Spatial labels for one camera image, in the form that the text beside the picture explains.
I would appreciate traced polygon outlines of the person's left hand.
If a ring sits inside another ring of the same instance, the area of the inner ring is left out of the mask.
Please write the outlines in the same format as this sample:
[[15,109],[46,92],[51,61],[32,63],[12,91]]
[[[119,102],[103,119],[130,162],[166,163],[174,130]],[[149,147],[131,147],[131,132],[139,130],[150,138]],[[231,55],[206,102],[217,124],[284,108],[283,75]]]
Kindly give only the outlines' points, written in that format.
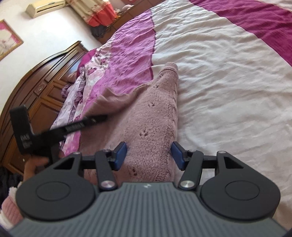
[[48,163],[49,163],[49,158],[47,157],[31,156],[25,163],[24,173],[23,173],[23,182],[26,182],[28,179],[36,175],[37,167],[45,166]]

